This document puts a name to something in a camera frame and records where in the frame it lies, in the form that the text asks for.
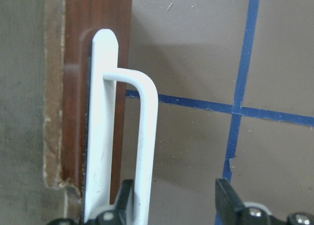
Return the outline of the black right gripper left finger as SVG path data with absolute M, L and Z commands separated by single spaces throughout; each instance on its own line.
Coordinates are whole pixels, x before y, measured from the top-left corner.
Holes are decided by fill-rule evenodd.
M 114 204 L 114 225 L 131 225 L 133 222 L 134 180 L 121 183 Z

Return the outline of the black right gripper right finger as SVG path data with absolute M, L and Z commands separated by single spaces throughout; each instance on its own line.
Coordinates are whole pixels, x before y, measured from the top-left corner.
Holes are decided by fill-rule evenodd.
M 223 225 L 237 225 L 245 209 L 244 202 L 226 178 L 215 180 L 215 208 Z

